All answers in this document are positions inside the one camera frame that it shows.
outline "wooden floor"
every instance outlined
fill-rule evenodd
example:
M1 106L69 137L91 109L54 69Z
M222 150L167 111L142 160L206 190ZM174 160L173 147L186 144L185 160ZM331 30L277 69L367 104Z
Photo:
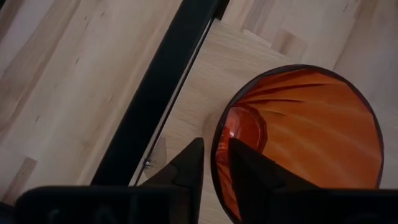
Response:
M0 200L13 203L32 187L90 181L181 0L8 2L0 12ZM384 135L382 187L398 188L397 40L398 0L231 0L167 120L155 168L203 136L200 223L230 223L210 176L215 124L253 77L308 63L338 72L371 102Z
M182 0L8 0L0 200L89 184Z

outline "wooden board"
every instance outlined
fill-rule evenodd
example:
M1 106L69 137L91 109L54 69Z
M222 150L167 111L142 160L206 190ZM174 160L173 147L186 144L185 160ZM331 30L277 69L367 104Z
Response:
M90 183L180 3L6 3L0 200L13 203L41 185Z
M296 63L333 69L354 26L360 3L231 0L222 21Z
M213 23L165 124L162 137L166 147L155 149L166 148L170 162L194 138L205 139L200 223L231 223L217 199L210 174L210 142L226 104L255 76L289 63L287 57L239 31L219 21ZM153 154L154 164L165 164L156 161L162 153Z

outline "orange pleated funnel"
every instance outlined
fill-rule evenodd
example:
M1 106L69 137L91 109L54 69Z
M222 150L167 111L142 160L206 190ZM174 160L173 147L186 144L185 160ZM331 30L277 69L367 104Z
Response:
M379 187L383 146L376 117L350 82L322 68L289 65L266 72L224 111L213 141L213 182L224 209L240 219L229 138L322 188Z

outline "black rim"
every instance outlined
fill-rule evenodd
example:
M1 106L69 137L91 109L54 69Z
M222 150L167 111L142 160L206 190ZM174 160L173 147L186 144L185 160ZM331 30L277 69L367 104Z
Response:
M241 223L241 222L237 218L237 216L234 215L234 213L224 203L223 193L222 193L222 190L221 190L221 184L220 184L220 180L219 180L219 176L218 176L217 164L216 164L216 160L215 160L215 156L216 156L216 152L217 152L217 148L218 148L218 143L220 141L221 133L223 132L224 124L226 122L229 109L239 99L241 99L250 89L252 89L254 86L256 86L257 83L260 80L262 80L264 77L271 76L271 75L277 75L277 74L285 73L285 72L293 72L293 71L306 69L306 68L317 70L317 71L319 71L320 73L322 73L324 75L328 75L328 76L331 76L333 78L338 79L339 81L345 82L348 85L348 87L350 87L354 91L354 93L359 97L359 99L363 102L363 104L369 110L369 112L373 115L373 120L374 120L374 124L375 124L375 127L376 127L377 136L378 136L378 139L379 139L379 144L380 144L380 149L381 149L381 166L380 166L380 169L379 169L379 175L378 175L378 180L377 180L377 183L376 183L376 187L380 186L381 174L382 174L383 163L384 163L384 143L383 143L383 138L382 138L382 134L381 134L380 125L379 125L379 122L377 121L376 115L374 114L374 111L373 111L371 105L369 104L367 99L365 99L365 97L362 95L362 93L351 82L349 82L347 79L343 78L339 74L337 74L335 72L332 72L330 70L321 68L321 67L314 66L314 65L286 65L286 66L274 68L272 70L269 70L267 72L264 72L264 73L258 75L256 78L253 78L250 82L245 84L237 92L237 94L235 94L232 97L232 100L227 104L225 110L223 111L223 114L221 115L221 118L218 121L218 124L217 124L217 127L216 127L216 131L214 133L213 142L212 142L212 145L211 145L211 153L210 153L211 154L211 156L210 156L211 178L213 180L213 185L214 185L214 188L216 190L216 194L217 194L218 200L220 201L221 206L223 207L225 213L227 213L229 218L235 224L238 224L238 223Z
M96 171L92 185L128 185L158 125L160 130L195 59L220 0L183 0L165 37L136 91L111 144Z

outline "black metal frame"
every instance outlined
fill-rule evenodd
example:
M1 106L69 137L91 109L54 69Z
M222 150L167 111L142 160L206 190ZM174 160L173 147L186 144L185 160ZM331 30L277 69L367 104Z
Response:
M162 130L165 123L162 117L169 115L182 87L178 83L184 82L209 24L215 17L221 18L228 2L182 1L91 181L92 185L130 183L151 138L154 134L156 139L160 135L156 130Z

